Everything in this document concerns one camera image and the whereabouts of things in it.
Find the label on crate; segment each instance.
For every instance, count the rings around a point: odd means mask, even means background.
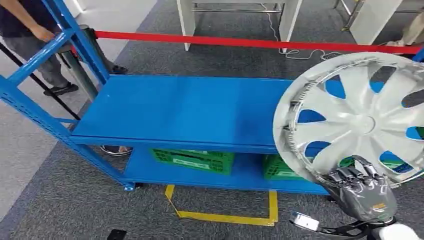
[[[196,162],[191,162],[191,161],[184,161],[181,159],[172,159],[172,161],[176,164],[182,164],[182,165],[186,165],[186,166],[190,166],[190,167],[195,167],[195,168],[200,168],[200,169],[210,169],[209,165],[207,164],[201,164],[201,163],[196,163]]]
[[[183,150],[190,153],[196,153],[196,154],[208,154],[208,151],[197,151],[197,150]]]
[[[298,177],[298,175],[295,172],[287,172],[287,171],[280,171],[277,176],[282,177]]]

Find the retractable belt barrier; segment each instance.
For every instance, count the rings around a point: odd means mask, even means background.
[[[351,43],[329,43],[329,42],[299,42],[299,41],[274,41],[256,40],[232,37],[212,37],[212,36],[183,36],[173,34],[157,33],[132,33],[132,32],[112,32],[95,31],[97,38],[137,40],[149,42],[166,43],[190,43],[200,45],[217,45],[233,47],[252,47],[267,49],[302,49],[302,50],[328,50],[343,52],[381,52],[390,54],[416,54],[421,49],[420,46],[386,46],[386,45],[358,45]]]

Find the hubcap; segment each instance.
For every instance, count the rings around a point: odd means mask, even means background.
[[[382,67],[390,67],[392,74],[385,83],[371,87],[370,80]],[[342,55],[312,67],[290,85],[275,111],[278,152],[310,181],[325,181],[322,175],[352,155],[366,158],[395,183],[412,177],[424,167],[424,141],[412,138],[407,130],[424,127],[424,104],[408,107],[403,100],[424,89],[423,73],[419,63],[378,52]],[[301,121],[305,110],[321,118],[311,115]],[[320,147],[311,159],[307,148],[316,142],[328,146]],[[408,167],[396,171],[386,166],[380,157],[387,151]]]

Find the green plastic crate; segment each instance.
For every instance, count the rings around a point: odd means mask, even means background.
[[[347,157],[340,162],[341,167],[353,164],[351,157]],[[279,154],[265,155],[262,162],[263,177],[269,180],[302,180],[303,177],[297,175],[281,158]]]
[[[229,175],[234,153],[218,151],[152,149],[154,158],[161,163],[175,164],[192,169]]]

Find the robot finger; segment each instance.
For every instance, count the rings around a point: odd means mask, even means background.
[[[365,169],[366,173],[374,177],[378,174],[376,168],[373,166],[373,164],[369,161],[367,161],[365,158],[359,156],[359,155],[352,155],[352,158],[356,161],[358,161],[360,164],[362,164],[363,168]]]
[[[337,171],[330,172],[328,174],[328,178],[336,184],[344,183],[346,181]]]
[[[349,171],[358,179],[362,179],[364,177],[364,174],[354,167],[349,167]]]
[[[340,176],[346,180],[351,180],[352,178],[354,178],[354,174],[350,171],[350,167],[340,167],[337,168],[336,170]]]

